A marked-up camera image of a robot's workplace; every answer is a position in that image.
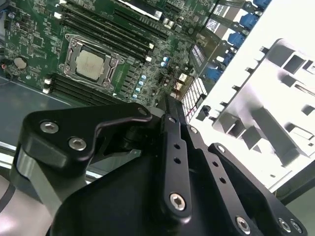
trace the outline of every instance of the black metal bracket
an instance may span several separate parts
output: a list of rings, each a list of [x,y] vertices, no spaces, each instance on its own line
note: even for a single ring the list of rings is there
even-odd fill
[[[265,235],[307,235],[303,224],[227,148],[216,143],[208,150],[219,157],[239,197]]]
[[[45,186],[34,173],[49,173],[49,190],[60,202],[52,205],[59,208],[52,236],[307,235],[302,223],[227,148],[207,147],[197,129],[181,122],[178,106],[168,103],[172,112],[162,118],[152,117],[139,104],[38,112],[25,118],[14,168],[31,177],[37,191]],[[77,144],[71,142],[74,137]],[[101,152],[101,158],[135,147],[142,150],[140,157],[69,190],[73,186],[67,184],[81,183],[76,179],[95,154]]]
[[[61,175],[79,176],[95,153],[101,130],[143,124],[151,119],[151,113],[137,103],[35,112],[24,119],[19,142],[24,152],[36,161]],[[73,145],[83,150],[71,148],[69,142],[73,138],[78,138]]]

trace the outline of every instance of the green circuit board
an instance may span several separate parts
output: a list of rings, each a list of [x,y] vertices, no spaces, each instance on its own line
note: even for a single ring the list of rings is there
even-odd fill
[[[165,93],[180,94],[176,82],[189,73],[194,35],[215,2],[149,0],[146,6],[163,15],[157,20],[118,0],[13,0],[7,70],[74,104],[155,106]]]

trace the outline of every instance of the black ram slot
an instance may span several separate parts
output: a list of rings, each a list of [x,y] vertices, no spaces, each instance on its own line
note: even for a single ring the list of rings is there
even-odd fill
[[[92,14],[88,11],[79,11],[80,9],[72,9],[67,7],[66,5],[63,6],[63,12],[66,13],[65,17],[70,18],[72,20],[80,20],[83,24],[90,24],[93,28],[98,28],[98,30],[102,31],[102,33],[107,35],[108,37],[115,38],[115,40],[119,40],[123,43],[123,45],[130,44],[131,47],[134,45],[137,48],[141,49],[142,51],[147,52],[150,50],[149,42],[146,44],[142,43],[141,40],[135,37],[134,34],[130,35],[128,32],[121,32],[118,28],[113,28],[112,25],[107,25],[106,21],[102,18],[99,18],[98,15]]]
[[[107,94],[104,94],[101,92],[97,93],[98,91],[96,91],[95,89],[92,89],[92,91],[87,91],[86,87],[82,89],[77,84],[71,84],[71,83],[55,80],[53,84],[53,88],[58,88],[58,87],[62,87],[68,91],[77,93],[78,96],[100,101],[104,104],[115,104],[115,103],[120,102],[120,100],[117,100]]]
[[[61,4],[61,7],[63,7],[65,10],[67,10],[69,12],[78,11],[78,13],[80,13],[80,14],[87,15],[88,17],[90,17],[94,21],[97,21],[97,22],[99,21],[102,24],[107,25],[110,29],[114,29],[125,36],[133,38],[134,40],[141,42],[143,45],[149,45],[150,43],[152,43],[152,41],[143,37],[142,35],[139,35],[133,31],[129,30],[128,28],[122,27],[121,25],[119,25],[119,24],[117,24],[117,23],[115,23],[109,19],[106,19],[105,17],[103,17],[101,15],[98,15],[95,12],[84,8],[83,6],[76,4],[75,2],[68,2],[67,4]]]
[[[99,35],[108,39],[109,41],[114,42],[118,48],[125,47],[143,55],[146,55],[148,53],[148,49],[145,49],[142,46],[139,47],[138,45],[135,45],[132,42],[128,41],[128,39],[123,39],[120,36],[117,36],[116,34],[110,33],[109,31],[106,32],[103,29],[95,26],[93,23],[89,23],[85,21],[84,19],[82,20],[81,18],[77,18],[76,16],[73,16],[72,14],[68,13],[65,15],[64,18],[67,20],[73,21],[74,23],[76,23],[79,26],[84,27],[85,29],[92,30],[93,33],[98,33]]]
[[[74,93],[77,93],[78,97],[82,95],[87,96],[87,97],[92,98],[93,100],[101,101],[104,104],[123,103],[123,101],[120,101],[110,95],[97,91],[93,88],[87,87],[84,84],[73,81],[70,78],[66,78],[58,74],[54,74],[52,76],[52,80],[53,80],[53,88],[56,86],[66,88],[69,91],[73,91]]]
[[[129,21],[129,22],[131,22],[132,24],[134,24],[134,25],[136,25],[138,27],[143,28],[144,30],[149,31],[151,34],[159,37],[162,40],[167,40],[168,39],[168,35],[166,33],[163,33],[161,31],[159,31],[158,29],[156,29],[156,28],[154,28],[154,27],[152,27],[152,26],[150,26],[148,24],[145,24],[145,23],[141,22],[138,19],[136,19],[136,18],[134,18],[134,17],[132,17],[130,15],[126,15],[124,12],[122,12],[122,11],[120,11],[118,9],[115,9],[115,13],[114,14],[119,16],[119,17],[121,17],[121,18],[123,18],[123,19],[125,19],[125,20],[127,20],[127,21]]]
[[[63,89],[63,88],[61,88],[61,89],[55,88],[55,89],[53,90],[53,94],[58,94],[58,95],[65,96],[65,97],[67,97],[67,98],[69,98],[69,99],[71,99],[71,100],[75,100],[75,101],[77,101],[77,102],[80,102],[80,103],[82,103],[82,104],[84,104],[84,105],[88,105],[88,106],[103,105],[103,104],[99,104],[99,103],[97,103],[97,102],[95,103],[95,102],[93,102],[93,101],[85,100],[85,99],[83,99],[82,97],[80,97],[79,94],[73,94],[73,93],[71,93],[71,92],[69,92],[69,91],[67,91],[67,90],[65,90],[65,89]]]
[[[78,26],[77,24],[75,24],[74,22],[69,21],[69,20],[64,20],[63,24],[65,26],[68,26],[68,27],[82,33],[83,35],[87,35],[88,37],[94,38],[99,42],[102,42],[104,44],[107,44],[107,45],[115,48],[118,52],[122,52],[124,55],[129,55],[129,56],[132,56],[141,62],[145,62],[145,56],[144,55],[133,52],[129,48],[118,45],[114,41],[110,41],[109,39],[106,39],[106,38],[102,37],[101,35],[97,35],[95,32],[93,32],[93,30],[91,30],[89,28],[86,28],[84,26]]]

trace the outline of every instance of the gray plastic part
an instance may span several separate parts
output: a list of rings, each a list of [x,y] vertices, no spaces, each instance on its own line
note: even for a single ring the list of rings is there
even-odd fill
[[[301,142],[285,130],[290,123],[309,129],[301,111],[312,102],[311,96],[305,96],[311,92],[297,92],[309,89],[304,78],[307,73],[302,68],[309,58],[285,39],[277,40],[265,53],[241,87],[231,86],[236,92],[212,126],[238,139],[241,134],[247,147],[259,152],[262,150],[257,144],[261,140],[264,150],[276,154],[286,167],[295,158],[308,158],[312,152],[309,142]]]
[[[312,106],[306,106],[303,110],[302,110],[302,112],[305,114],[305,115],[307,115],[307,116],[309,116],[309,115],[311,115],[311,114],[315,114],[315,108],[314,107],[312,107]]]
[[[269,60],[291,74],[295,74],[306,63],[299,53],[285,45],[276,47],[270,53]]]
[[[252,117],[266,135],[284,166],[289,165],[300,155],[306,156],[265,108],[253,111]]]
[[[225,113],[221,117],[220,123],[224,133],[234,136],[235,138],[241,137],[246,130],[242,121],[229,113]]]
[[[265,134],[257,129],[255,126],[250,127],[242,136],[249,150],[257,150],[262,152],[262,147],[259,145],[261,142],[269,142]]]

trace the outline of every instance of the integrated circuit chip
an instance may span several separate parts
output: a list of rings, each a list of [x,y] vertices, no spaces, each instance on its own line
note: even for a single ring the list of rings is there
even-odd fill
[[[112,78],[125,60],[117,53],[78,35],[67,35],[68,52],[64,62],[64,74],[98,88],[113,90]]]
[[[77,56],[77,73],[97,81],[103,70],[104,60],[93,53],[82,50]]]

